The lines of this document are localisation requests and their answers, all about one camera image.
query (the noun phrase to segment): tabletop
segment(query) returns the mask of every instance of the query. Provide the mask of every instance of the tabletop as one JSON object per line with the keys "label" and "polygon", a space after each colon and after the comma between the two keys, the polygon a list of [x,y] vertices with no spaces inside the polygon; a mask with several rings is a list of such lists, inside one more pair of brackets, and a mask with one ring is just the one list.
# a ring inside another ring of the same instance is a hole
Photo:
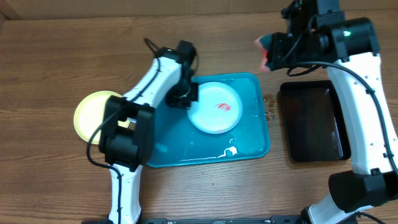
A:
{"label": "tabletop", "polygon": [[[398,11],[348,11],[369,17],[381,45],[382,80],[398,125]],[[109,171],[91,165],[73,127],[79,102],[92,92],[123,94],[148,71],[148,37],[174,48],[193,42],[198,75],[251,72],[258,77],[271,149],[260,159],[200,166],[145,167],[144,218],[261,218],[298,214],[328,193],[330,174],[350,161],[292,163],[277,101],[283,82],[327,79],[324,70],[289,78],[260,73],[258,37],[284,32],[279,13],[6,21],[0,34],[0,223],[80,223],[111,208]],[[93,148],[93,157],[103,155]],[[398,203],[369,212],[396,223]],[[363,219],[362,223],[371,223]]]}

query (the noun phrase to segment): wooden surface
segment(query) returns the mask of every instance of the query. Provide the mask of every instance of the wooden surface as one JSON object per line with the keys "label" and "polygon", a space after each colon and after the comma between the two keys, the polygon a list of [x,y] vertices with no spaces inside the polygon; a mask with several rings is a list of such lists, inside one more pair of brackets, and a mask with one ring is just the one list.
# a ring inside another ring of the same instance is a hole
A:
{"label": "wooden surface", "polygon": [[[292,0],[0,0],[10,19],[280,12]],[[343,10],[398,9],[396,0],[340,0]]]}
{"label": "wooden surface", "polygon": [[[398,127],[398,11],[350,11],[373,20],[382,47],[382,80]],[[6,21],[0,35],[0,223],[79,223],[111,207],[109,171],[91,165],[73,128],[79,102],[99,90],[125,93],[148,70],[142,38],[175,47],[193,42],[199,75],[251,72],[260,82],[271,149],[261,158],[201,166],[145,168],[144,217],[239,218],[298,214],[328,192],[328,177],[349,161],[293,164],[276,100],[283,82],[326,79],[324,71],[288,78],[258,72],[253,41],[284,31],[278,13]],[[94,157],[103,161],[93,149]],[[397,223],[398,203],[372,209]]]}

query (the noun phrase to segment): blue tray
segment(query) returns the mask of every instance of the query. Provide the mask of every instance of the blue tray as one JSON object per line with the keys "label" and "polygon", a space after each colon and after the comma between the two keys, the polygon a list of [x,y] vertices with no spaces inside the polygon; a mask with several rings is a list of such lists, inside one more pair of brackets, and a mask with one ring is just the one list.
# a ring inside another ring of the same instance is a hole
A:
{"label": "blue tray", "polygon": [[236,73],[194,77],[193,81],[199,85],[221,82],[232,87],[243,104],[239,123],[222,134],[204,133],[192,125],[186,110],[169,108],[163,101],[155,112],[155,148],[147,164],[183,166],[265,156],[271,143],[257,77]]}

